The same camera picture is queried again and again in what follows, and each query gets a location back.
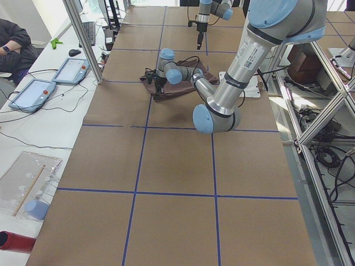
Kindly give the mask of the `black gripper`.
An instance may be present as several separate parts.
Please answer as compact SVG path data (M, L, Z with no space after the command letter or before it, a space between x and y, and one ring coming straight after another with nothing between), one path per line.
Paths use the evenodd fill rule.
M161 95L164 94L164 85L166 84L166 78L157 76L155 78L155 94Z
M205 22L196 22L196 30L199 32L197 36L197 50L200 50L202 47L204 33L207 32L208 23Z

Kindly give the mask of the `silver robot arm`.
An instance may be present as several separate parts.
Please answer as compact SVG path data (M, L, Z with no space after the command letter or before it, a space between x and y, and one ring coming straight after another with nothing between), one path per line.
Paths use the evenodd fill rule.
M160 92L166 83L189 81L205 101L194 108L195 128L205 134L231 131L240 123L236 101L271 48L321 39L326 10L326 1L250 1L244 42L218 87L201 69L177 65L174 51L164 48L153 76L155 89Z
M223 20L229 20L233 14L232 5L234 1L225 0L218 1L213 0L200 0L199 12L192 21L196 24L196 30L198 31L197 37L197 50L201 49L204 34L207 32L209 25L210 15L215 15Z

